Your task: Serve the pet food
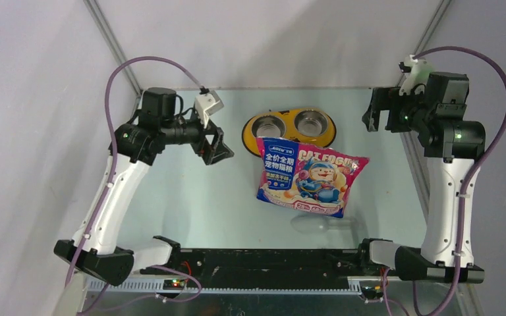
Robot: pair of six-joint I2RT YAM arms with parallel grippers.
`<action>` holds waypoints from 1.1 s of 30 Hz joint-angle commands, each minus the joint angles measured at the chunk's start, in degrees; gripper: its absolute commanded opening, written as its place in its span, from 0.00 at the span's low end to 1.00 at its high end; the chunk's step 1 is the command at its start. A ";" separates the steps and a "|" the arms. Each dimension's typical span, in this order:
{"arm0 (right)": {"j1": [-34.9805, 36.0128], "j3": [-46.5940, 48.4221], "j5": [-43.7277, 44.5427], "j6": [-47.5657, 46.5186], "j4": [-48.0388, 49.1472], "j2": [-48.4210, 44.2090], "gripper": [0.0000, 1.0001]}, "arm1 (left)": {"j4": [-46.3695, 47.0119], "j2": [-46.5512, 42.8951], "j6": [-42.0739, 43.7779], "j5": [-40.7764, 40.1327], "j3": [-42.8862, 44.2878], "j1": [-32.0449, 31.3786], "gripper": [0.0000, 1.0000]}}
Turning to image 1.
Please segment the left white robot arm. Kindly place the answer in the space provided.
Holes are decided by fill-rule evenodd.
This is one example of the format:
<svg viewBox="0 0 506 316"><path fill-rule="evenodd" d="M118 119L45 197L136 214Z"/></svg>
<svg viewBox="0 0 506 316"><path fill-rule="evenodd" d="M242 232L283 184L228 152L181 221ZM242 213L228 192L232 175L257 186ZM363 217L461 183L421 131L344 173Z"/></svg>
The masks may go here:
<svg viewBox="0 0 506 316"><path fill-rule="evenodd" d="M153 265L166 274L179 271L182 257L174 251L178 243L155 236L131 250L119 247L117 240L136 189L166 146L189 144L205 165L234 155L223 142L222 129L210 118L223 108L215 91L201 89L191 108L177 112L176 106L182 104L175 90L149 88L131 119L114 131L103 188L73 237L57 241L54 247L55 255L69 263L71 270L111 286Z"/></svg>

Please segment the clear plastic scoop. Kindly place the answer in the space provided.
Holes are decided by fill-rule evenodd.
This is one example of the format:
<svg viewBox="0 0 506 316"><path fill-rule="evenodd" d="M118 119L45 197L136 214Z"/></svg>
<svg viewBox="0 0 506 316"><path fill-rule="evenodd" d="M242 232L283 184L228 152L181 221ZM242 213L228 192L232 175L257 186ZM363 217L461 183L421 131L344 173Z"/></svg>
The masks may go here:
<svg viewBox="0 0 506 316"><path fill-rule="evenodd" d="M291 219L293 229L302 234L319 234L331 230L346 230L357 227L351 218L336 218L319 215L300 215Z"/></svg>

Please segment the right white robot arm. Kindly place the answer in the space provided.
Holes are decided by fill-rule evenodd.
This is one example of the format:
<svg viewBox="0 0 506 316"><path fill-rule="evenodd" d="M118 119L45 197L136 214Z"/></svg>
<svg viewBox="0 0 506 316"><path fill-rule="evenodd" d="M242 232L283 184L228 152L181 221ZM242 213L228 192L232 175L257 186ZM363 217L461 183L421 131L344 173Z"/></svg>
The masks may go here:
<svg viewBox="0 0 506 316"><path fill-rule="evenodd" d="M474 264L470 224L486 132L481 123L464 119L468 93L468 77L450 72L433 72L411 88L372 90L363 123L375 132L380 113L387 111L386 130L417 134L428 166L430 197L422 245L413 248L391 240L365 239L356 258L361 273L374 275L384 266L401 280L484 281L484 270Z"/></svg>

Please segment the cat food bag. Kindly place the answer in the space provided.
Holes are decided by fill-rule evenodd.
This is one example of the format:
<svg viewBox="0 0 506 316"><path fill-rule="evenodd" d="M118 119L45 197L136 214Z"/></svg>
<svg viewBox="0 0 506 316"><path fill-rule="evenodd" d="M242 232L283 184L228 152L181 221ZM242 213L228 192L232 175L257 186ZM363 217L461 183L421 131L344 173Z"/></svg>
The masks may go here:
<svg viewBox="0 0 506 316"><path fill-rule="evenodd" d="M338 219L344 217L353 182L370 162L284 138L259 137L256 144L264 164L258 200Z"/></svg>

